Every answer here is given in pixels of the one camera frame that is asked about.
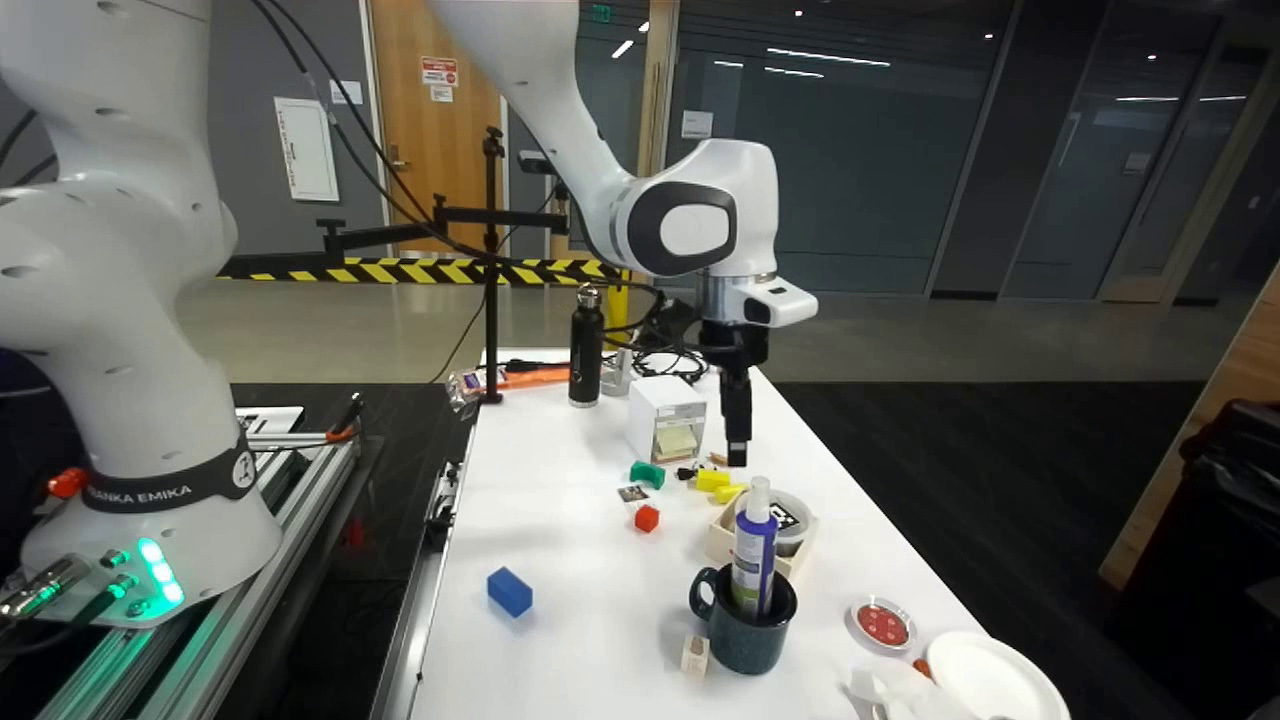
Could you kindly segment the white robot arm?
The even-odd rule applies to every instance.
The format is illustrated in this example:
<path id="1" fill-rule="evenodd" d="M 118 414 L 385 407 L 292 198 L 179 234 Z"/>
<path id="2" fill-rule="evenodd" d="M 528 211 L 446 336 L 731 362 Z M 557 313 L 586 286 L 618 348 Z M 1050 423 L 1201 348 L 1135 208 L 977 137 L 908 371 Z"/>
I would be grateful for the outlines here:
<path id="1" fill-rule="evenodd" d="M 589 248 L 646 278 L 701 274 L 731 450 L 749 371 L 816 298 L 778 267 L 782 178 L 756 139 L 705 139 L 634 178 L 575 85 L 580 0 L 433 0 L 570 185 Z M 210 154 L 211 0 L 0 0 L 0 78 L 44 121 L 60 178 L 0 202 L 0 344 L 65 395 L 94 481 L 21 547 L 48 619 L 157 630 L 278 555 L 281 521 L 227 381 L 175 324 L 235 248 Z"/>

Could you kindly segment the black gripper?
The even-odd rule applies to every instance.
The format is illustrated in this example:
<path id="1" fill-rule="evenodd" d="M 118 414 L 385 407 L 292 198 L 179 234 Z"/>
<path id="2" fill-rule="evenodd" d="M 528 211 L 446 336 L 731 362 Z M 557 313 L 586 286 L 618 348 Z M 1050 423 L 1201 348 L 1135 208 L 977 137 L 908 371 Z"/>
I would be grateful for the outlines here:
<path id="1" fill-rule="evenodd" d="M 751 450 L 751 371 L 768 362 L 768 331 L 751 324 L 705 320 L 697 348 L 721 368 L 721 419 L 724 419 L 724 462 L 727 468 L 749 466 Z"/>

